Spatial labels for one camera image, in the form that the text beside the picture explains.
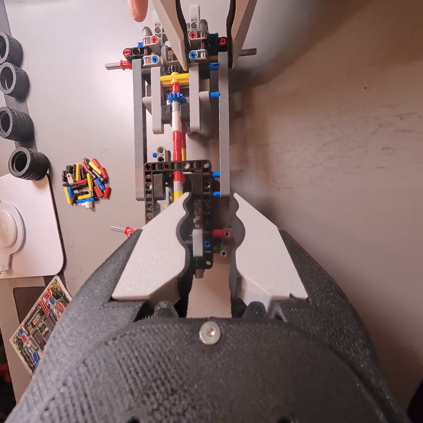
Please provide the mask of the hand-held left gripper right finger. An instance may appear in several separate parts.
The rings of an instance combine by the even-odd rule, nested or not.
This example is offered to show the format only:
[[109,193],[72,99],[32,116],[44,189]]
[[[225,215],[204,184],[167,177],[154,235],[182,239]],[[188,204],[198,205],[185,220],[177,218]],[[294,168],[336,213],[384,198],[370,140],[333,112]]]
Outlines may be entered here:
[[230,198],[231,253],[229,286],[232,307],[279,300],[306,300],[300,279],[278,227],[239,194]]

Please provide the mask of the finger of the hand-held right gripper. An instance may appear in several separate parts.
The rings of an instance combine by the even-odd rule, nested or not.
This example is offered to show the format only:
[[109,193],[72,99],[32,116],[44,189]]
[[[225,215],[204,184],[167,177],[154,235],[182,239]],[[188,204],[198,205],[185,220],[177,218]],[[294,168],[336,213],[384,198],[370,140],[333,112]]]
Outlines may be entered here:
[[182,68],[187,71],[189,43],[187,23],[182,12],[181,1],[153,0],[152,2],[173,52]]
[[256,8],[256,0],[231,0],[226,19],[228,67],[234,68]]

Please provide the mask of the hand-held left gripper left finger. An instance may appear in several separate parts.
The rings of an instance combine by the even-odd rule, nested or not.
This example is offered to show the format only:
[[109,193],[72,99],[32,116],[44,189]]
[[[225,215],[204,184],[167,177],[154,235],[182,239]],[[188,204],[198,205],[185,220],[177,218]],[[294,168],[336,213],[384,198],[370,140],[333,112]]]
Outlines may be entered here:
[[146,300],[149,304],[177,303],[178,276],[187,264],[180,227],[188,212],[189,193],[147,223],[112,293],[119,301]]

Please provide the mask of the lego car chassis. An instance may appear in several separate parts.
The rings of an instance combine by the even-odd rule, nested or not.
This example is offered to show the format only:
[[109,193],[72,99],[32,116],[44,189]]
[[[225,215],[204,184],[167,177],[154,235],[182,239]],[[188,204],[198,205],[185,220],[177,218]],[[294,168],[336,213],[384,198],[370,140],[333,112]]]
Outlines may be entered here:
[[[191,5],[189,67],[185,71],[172,50],[156,13],[154,30],[143,29],[142,42],[123,51],[125,60],[107,70],[131,70],[133,76],[136,199],[144,201],[146,224],[189,193],[192,205],[182,244],[188,248],[186,273],[202,278],[213,265],[216,240],[230,239],[230,229],[212,226],[214,198],[230,195],[229,71],[226,36],[211,33]],[[219,172],[209,160],[188,160],[186,134],[200,134],[202,123],[218,113]]]

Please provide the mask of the pile of small lego pins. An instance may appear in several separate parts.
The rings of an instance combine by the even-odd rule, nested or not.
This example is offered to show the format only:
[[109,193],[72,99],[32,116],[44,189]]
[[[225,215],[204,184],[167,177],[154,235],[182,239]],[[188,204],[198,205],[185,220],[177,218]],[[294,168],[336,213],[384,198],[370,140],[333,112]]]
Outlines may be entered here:
[[96,158],[66,165],[62,171],[62,186],[68,205],[93,209],[99,200],[109,200],[112,189],[104,166]]

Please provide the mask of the person's right hand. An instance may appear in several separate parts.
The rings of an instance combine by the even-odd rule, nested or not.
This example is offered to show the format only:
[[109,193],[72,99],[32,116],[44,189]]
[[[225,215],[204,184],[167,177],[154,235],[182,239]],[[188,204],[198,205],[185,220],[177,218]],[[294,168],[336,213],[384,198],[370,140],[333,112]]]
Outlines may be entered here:
[[128,0],[128,7],[132,18],[136,22],[143,22],[148,12],[148,0]]

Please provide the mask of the white stand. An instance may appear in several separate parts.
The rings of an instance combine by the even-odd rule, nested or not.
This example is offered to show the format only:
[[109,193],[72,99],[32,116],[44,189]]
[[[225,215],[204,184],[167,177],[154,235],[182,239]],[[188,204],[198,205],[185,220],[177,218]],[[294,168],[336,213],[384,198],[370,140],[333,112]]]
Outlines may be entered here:
[[53,276],[64,254],[50,181],[0,178],[1,279]]

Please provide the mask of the colourful sticker sheet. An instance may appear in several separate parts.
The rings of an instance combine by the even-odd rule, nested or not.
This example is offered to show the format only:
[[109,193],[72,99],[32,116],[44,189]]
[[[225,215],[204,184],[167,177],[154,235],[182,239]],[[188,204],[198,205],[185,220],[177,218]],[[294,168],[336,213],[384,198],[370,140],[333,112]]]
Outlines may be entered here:
[[39,366],[47,341],[71,299],[59,275],[55,275],[10,338],[10,344],[30,375]]

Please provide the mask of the black rubber tire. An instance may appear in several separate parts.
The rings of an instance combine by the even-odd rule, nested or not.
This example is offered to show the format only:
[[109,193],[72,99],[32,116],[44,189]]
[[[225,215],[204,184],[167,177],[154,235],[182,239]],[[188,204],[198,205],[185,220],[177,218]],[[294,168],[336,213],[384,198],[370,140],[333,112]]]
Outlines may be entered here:
[[0,136],[15,142],[29,142],[34,138],[34,124],[31,117],[19,110],[0,108]]
[[29,77],[22,68],[5,62],[0,66],[0,89],[3,94],[23,102],[30,89]]
[[23,49],[18,40],[9,34],[0,32],[0,64],[11,63],[21,67],[23,63]]
[[8,159],[9,173],[28,181],[42,180],[50,168],[46,155],[26,147],[15,149]]

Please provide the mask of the dark grey strip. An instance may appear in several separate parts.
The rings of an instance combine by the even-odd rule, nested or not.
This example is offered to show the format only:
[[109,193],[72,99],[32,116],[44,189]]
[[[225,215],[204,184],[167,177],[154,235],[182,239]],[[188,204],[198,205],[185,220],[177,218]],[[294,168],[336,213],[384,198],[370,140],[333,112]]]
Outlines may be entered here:
[[[0,31],[3,31],[3,32],[9,34],[10,36],[12,36],[11,28],[10,28],[10,24],[9,24],[9,19],[8,19],[8,14],[7,14],[7,10],[6,10],[6,6],[5,6],[4,1],[0,2]],[[3,96],[4,96],[4,101],[5,101],[5,107],[9,107],[9,108],[19,110],[21,112],[27,113],[30,116],[29,108],[28,108],[28,104],[27,104],[27,97],[23,102],[19,102],[16,99],[14,99],[10,96],[7,96],[5,94],[3,94]],[[14,142],[16,147],[27,147],[27,148],[33,149],[35,151],[38,150],[36,140],[35,140],[35,128],[34,128],[34,138],[33,138],[33,140],[31,140],[29,142],[15,142],[15,141],[13,141],[13,142]]]

